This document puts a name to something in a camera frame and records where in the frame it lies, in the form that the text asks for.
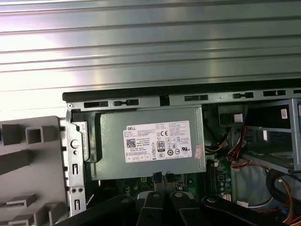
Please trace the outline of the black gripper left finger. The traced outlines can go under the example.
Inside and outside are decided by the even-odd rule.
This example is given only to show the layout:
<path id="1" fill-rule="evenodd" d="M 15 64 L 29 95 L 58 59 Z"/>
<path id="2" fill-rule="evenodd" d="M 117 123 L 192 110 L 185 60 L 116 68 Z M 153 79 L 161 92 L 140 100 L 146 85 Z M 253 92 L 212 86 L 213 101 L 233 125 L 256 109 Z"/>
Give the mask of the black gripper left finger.
<path id="1" fill-rule="evenodd" d="M 166 196 L 160 190 L 148 192 L 143 199 L 118 195 L 57 226 L 162 226 Z"/>

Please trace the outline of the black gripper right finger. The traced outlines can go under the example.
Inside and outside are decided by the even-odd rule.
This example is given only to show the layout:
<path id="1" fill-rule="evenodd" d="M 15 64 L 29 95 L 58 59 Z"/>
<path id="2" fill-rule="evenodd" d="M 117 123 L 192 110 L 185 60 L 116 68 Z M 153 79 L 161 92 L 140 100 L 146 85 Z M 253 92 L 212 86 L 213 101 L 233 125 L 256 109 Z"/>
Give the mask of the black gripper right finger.
<path id="1" fill-rule="evenodd" d="M 272 217 L 245 208 L 218 196 L 205 196 L 201 200 L 187 193 L 170 194 L 175 212 L 185 226 L 284 226 Z"/>

